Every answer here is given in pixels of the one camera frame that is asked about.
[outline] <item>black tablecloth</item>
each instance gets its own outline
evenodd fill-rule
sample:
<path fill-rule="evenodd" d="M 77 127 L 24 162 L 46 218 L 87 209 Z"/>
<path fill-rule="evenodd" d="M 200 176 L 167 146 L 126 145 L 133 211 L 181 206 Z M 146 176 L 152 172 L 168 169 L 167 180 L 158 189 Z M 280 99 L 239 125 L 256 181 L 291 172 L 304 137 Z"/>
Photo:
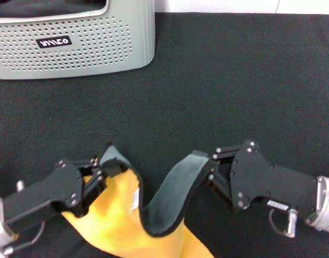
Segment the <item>black tablecloth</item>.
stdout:
<path fill-rule="evenodd" d="M 107 141 L 143 175 L 146 200 L 192 150 L 249 138 L 272 162 L 329 177 L 329 16 L 158 14 L 156 30 L 143 69 L 0 81 L 0 196 Z M 297 237 L 283 238 L 268 211 L 228 213 L 201 186 L 187 223 L 216 256 L 329 257 L 329 234 L 300 221 Z M 60 217 L 18 256 L 108 257 Z"/>

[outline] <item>black logo label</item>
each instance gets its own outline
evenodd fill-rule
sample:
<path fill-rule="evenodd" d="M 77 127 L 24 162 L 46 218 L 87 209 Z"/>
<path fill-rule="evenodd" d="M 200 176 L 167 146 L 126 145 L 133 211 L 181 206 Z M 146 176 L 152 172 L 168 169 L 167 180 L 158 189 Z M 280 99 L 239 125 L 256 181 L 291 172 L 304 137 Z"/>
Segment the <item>black logo label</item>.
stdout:
<path fill-rule="evenodd" d="M 48 48 L 48 47 L 62 47 L 72 45 L 72 42 L 69 36 L 60 36 L 54 38 L 47 39 L 36 39 L 38 46 L 40 48 Z"/>

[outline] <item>screw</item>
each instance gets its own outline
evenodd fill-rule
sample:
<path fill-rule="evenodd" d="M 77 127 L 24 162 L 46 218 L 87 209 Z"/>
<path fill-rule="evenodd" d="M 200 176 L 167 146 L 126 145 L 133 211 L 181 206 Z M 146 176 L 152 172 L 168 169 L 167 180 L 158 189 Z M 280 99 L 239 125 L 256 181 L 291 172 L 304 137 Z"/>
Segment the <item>screw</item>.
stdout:
<path fill-rule="evenodd" d="M 20 180 L 16 183 L 16 191 L 21 192 L 22 190 L 25 189 L 25 182 Z"/>

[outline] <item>white label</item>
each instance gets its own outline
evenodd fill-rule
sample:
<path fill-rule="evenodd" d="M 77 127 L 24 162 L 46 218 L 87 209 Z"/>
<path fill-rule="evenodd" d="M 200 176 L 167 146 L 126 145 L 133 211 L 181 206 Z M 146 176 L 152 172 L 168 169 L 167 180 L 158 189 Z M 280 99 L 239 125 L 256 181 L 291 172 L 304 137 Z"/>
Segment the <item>white label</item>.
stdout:
<path fill-rule="evenodd" d="M 283 210 L 283 211 L 286 211 L 286 210 L 289 208 L 289 206 L 284 205 L 284 204 L 282 204 L 282 203 L 277 203 L 277 202 L 275 202 L 275 201 L 273 201 L 273 200 L 270 200 L 270 201 L 267 203 L 267 205 L 269 205 L 269 206 L 271 206 L 271 207 L 274 207 L 274 208 L 277 208 L 277 209 L 280 209 L 280 210 Z"/>
<path fill-rule="evenodd" d="M 132 199 L 132 211 L 134 211 L 139 206 L 139 188 L 133 193 Z"/>

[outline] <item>laundry basket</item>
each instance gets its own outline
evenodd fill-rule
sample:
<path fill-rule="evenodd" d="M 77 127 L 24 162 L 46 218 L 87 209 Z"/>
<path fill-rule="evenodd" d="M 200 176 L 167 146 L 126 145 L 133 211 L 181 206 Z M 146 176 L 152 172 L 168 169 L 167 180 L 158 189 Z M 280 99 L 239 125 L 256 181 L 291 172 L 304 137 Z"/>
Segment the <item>laundry basket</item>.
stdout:
<path fill-rule="evenodd" d="M 0 78 L 73 77 L 144 67 L 155 53 L 153 0 L 109 0 L 101 10 L 0 18 Z"/>

